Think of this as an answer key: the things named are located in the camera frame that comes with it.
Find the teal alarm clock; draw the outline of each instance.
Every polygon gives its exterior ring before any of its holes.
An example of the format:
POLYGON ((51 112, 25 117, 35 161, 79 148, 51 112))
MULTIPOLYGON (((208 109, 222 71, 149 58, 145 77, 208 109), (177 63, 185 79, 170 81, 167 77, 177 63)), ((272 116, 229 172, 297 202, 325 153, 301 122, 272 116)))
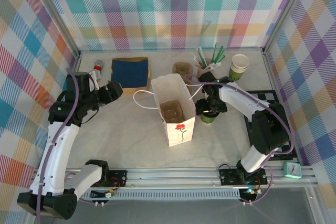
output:
POLYGON ((285 162, 283 171, 285 177, 302 178, 301 165, 299 163, 285 162))

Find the red flower drawing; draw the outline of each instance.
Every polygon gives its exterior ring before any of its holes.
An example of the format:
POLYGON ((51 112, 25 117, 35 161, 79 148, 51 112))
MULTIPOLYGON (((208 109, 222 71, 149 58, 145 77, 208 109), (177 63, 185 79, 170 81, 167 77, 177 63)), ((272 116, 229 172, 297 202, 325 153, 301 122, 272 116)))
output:
POLYGON ((183 128, 185 128, 185 125, 184 125, 184 124, 178 124, 178 125, 176 126, 176 130, 180 130, 180 129, 183 129, 183 128))
POLYGON ((182 130, 185 129, 185 125, 184 124, 178 124, 175 129, 180 130, 182 132, 182 141, 181 142, 183 142, 183 140, 184 140, 183 134, 186 131, 182 131, 182 130))

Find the white table surface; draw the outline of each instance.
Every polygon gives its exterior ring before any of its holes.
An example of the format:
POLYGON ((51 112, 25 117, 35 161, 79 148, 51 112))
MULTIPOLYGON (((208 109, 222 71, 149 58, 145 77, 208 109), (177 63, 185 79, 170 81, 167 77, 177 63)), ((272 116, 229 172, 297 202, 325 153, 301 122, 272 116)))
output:
MULTIPOLYGON (((205 51, 205 54, 212 56, 211 51, 205 51)), ((217 78, 228 75, 235 54, 245 54, 250 59, 249 68, 237 81, 240 87, 245 90, 272 89, 263 57, 256 49, 227 50, 222 66, 215 72, 217 78)), ((99 84, 103 86, 111 77, 112 58, 120 57, 148 57, 151 79, 171 73, 177 61, 194 63, 191 51, 186 50, 90 52, 83 54, 79 70, 89 72, 96 60, 102 60, 104 68, 99 84)), ((194 102, 203 96, 200 92, 194 102)), ((144 106, 155 105, 150 94, 139 93, 137 100, 144 106)), ((234 166, 250 145, 243 115, 229 104, 227 107, 228 112, 221 113, 209 125, 197 116, 193 139, 168 147, 157 110, 143 109, 134 103, 131 94, 123 94, 81 127, 71 149, 68 168, 83 167, 89 159, 105 160, 110 167, 119 168, 213 167, 222 163, 234 166)), ((89 112, 84 121, 92 114, 89 112)))

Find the paper cup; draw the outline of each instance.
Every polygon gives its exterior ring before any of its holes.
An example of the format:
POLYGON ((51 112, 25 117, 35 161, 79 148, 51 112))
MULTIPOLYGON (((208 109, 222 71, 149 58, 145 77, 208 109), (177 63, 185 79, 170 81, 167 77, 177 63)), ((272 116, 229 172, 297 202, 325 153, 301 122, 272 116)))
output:
POLYGON ((237 81, 241 78, 243 73, 248 68, 250 60, 245 55, 234 55, 232 58, 229 77, 234 81, 237 81))

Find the black and white checkered board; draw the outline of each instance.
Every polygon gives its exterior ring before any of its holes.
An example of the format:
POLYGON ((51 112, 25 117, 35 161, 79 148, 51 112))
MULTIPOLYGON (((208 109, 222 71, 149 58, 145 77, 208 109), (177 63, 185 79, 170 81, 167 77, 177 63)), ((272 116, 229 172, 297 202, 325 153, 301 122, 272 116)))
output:
MULTIPOLYGON (((270 104, 273 104, 275 102, 279 102, 277 94, 274 90, 264 90, 264 91, 248 91, 248 93, 252 94, 254 97, 261 99, 263 101, 267 101, 270 104)), ((244 117, 245 123, 246 123, 246 129, 248 133, 248 138, 250 140, 251 144, 251 125, 252 123, 249 122, 247 117, 244 117)), ((281 147, 278 151, 284 152, 289 150, 289 143, 287 142, 283 147, 281 147)), ((274 155, 270 160, 292 160, 293 158, 298 157, 295 150, 293 150, 291 153, 287 155, 274 155)))

